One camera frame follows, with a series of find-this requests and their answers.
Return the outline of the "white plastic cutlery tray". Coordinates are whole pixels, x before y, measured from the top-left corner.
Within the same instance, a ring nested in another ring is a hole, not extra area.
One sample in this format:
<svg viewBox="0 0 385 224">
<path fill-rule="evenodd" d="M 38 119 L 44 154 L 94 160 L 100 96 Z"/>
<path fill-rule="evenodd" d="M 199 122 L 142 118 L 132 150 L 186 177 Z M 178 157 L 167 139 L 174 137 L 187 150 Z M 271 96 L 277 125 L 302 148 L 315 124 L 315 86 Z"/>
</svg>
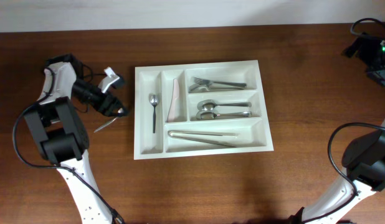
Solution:
<svg viewBox="0 0 385 224">
<path fill-rule="evenodd" d="M 258 61 L 136 68 L 135 159 L 272 150 Z"/>
</svg>

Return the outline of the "pink plastic knife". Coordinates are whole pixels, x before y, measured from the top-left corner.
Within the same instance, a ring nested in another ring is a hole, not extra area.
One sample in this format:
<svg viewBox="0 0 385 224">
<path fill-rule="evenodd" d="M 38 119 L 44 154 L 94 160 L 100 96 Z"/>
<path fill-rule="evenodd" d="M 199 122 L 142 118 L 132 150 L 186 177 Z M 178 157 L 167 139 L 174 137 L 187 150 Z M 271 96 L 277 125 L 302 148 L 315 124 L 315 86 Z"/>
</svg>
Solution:
<svg viewBox="0 0 385 224">
<path fill-rule="evenodd" d="M 171 99 L 171 104 L 168 111 L 167 122 L 172 123 L 176 118 L 176 103 L 180 95 L 179 82 L 177 79 L 173 80 L 173 94 Z"/>
</svg>

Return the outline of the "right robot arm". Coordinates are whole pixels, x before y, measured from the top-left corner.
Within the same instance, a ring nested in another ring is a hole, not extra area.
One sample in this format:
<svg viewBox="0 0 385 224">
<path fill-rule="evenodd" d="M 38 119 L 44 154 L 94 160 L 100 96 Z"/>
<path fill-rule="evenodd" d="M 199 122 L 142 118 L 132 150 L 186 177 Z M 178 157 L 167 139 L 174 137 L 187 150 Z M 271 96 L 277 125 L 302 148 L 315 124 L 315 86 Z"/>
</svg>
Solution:
<svg viewBox="0 0 385 224">
<path fill-rule="evenodd" d="M 385 86 L 385 37 L 362 33 L 345 50 L 345 55 L 358 54 L 368 65 L 368 76 Z M 352 140 L 336 168 L 337 179 L 313 204 L 302 207 L 288 218 L 288 223 L 347 223 L 345 215 L 369 196 L 385 189 L 385 119 L 381 125 L 346 123 L 334 130 L 331 137 L 344 128 L 371 128 L 372 132 Z"/>
</svg>

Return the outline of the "small teaspoon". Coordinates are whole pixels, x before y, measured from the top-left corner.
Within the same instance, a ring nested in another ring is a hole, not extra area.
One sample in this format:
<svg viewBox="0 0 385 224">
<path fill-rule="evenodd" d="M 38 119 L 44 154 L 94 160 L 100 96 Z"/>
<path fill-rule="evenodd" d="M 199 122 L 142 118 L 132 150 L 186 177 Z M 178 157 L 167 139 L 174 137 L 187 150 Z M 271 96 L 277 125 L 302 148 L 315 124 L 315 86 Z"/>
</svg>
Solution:
<svg viewBox="0 0 385 224">
<path fill-rule="evenodd" d="M 153 134 L 156 133 L 156 107 L 159 105 L 159 98 L 157 95 L 150 96 L 150 105 L 153 107 Z"/>
</svg>

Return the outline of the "teaspoon with textured handle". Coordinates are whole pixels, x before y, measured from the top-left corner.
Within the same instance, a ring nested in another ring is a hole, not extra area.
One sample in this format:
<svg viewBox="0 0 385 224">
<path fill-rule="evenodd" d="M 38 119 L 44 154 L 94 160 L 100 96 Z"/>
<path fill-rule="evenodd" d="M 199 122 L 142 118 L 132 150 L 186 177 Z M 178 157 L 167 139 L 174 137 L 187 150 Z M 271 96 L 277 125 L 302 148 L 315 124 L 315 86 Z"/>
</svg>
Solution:
<svg viewBox="0 0 385 224">
<path fill-rule="evenodd" d="M 99 126 L 96 130 L 94 130 L 94 133 L 97 133 L 99 132 L 100 130 L 106 128 L 107 126 L 109 126 L 110 124 L 112 124 L 114 121 L 116 121 L 119 117 L 117 116 L 114 116 L 113 118 L 111 118 L 110 120 L 108 120 L 106 123 L 102 124 L 101 126 Z"/>
</svg>

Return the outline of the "steel fork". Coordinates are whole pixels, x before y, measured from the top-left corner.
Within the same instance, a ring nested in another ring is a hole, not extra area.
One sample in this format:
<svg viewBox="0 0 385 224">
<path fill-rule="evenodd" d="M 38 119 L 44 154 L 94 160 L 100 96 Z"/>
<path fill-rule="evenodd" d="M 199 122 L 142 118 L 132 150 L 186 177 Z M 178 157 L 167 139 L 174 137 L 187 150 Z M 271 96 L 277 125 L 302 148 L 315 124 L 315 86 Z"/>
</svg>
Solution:
<svg viewBox="0 0 385 224">
<path fill-rule="evenodd" d="M 204 93 L 214 91 L 231 91 L 231 90 L 243 90 L 239 87 L 208 87 L 206 85 L 193 84 L 188 87 L 188 93 Z"/>
<path fill-rule="evenodd" d="M 220 85 L 227 85 L 227 86 L 233 86 L 237 88 L 246 88 L 247 84 L 246 83 L 233 83 L 233 82 L 221 82 L 221 81 L 213 81 L 213 80 L 207 80 L 207 79 L 202 79 L 198 77 L 193 78 L 194 83 L 200 84 L 200 85 L 213 85 L 213 84 L 220 84 Z"/>
</svg>

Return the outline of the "steel kitchen tongs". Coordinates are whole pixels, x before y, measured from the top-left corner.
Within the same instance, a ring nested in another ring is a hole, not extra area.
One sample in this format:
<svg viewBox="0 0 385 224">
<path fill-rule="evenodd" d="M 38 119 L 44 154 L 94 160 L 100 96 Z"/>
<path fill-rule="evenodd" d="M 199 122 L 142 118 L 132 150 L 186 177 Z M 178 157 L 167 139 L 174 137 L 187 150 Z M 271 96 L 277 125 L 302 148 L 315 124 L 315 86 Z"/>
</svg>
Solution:
<svg viewBox="0 0 385 224">
<path fill-rule="evenodd" d="M 236 137 L 236 134 L 233 133 L 213 133 L 213 132 L 199 132 L 199 131 L 168 131 L 168 136 L 176 139 L 183 139 L 187 141 L 194 142 L 202 142 L 206 144 L 213 144 L 217 146 L 224 147 L 235 147 L 235 145 L 224 142 L 224 141 L 216 141 L 213 139 L 209 139 L 209 137 Z"/>
</svg>

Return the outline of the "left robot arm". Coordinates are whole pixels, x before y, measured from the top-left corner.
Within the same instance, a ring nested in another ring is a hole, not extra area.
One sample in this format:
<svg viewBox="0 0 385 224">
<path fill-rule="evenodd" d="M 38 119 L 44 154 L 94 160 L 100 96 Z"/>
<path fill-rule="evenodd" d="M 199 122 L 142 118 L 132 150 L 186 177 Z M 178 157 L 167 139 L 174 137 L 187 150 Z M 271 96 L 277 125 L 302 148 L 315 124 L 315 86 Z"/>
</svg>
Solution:
<svg viewBox="0 0 385 224">
<path fill-rule="evenodd" d="M 124 219 L 101 196 L 92 174 L 85 126 L 71 99 L 90 105 L 110 118 L 128 114 L 110 88 L 124 84 L 121 75 L 107 67 L 98 85 L 86 81 L 89 69 L 72 54 L 50 58 L 44 66 L 45 81 L 38 100 L 20 115 L 25 119 L 40 156 L 65 180 L 83 223 L 123 223 Z"/>
</svg>

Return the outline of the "steel tablespoon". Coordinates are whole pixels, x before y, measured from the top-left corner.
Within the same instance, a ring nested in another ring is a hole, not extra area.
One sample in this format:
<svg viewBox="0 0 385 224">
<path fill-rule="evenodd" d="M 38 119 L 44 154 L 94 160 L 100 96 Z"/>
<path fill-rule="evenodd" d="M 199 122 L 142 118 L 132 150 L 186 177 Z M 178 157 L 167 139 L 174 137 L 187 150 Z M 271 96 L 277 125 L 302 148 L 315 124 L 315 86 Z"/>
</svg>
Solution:
<svg viewBox="0 0 385 224">
<path fill-rule="evenodd" d="M 252 116 L 250 111 L 237 113 L 218 113 L 216 111 L 198 111 L 196 114 L 197 120 L 213 120 L 223 118 L 249 118 Z"/>
<path fill-rule="evenodd" d="M 252 104 L 250 102 L 241 102 L 241 103 L 218 103 L 214 100 L 204 100 L 200 101 L 197 104 L 197 109 L 199 111 L 210 111 L 213 110 L 217 106 L 238 106 L 238 107 L 251 107 Z"/>
</svg>

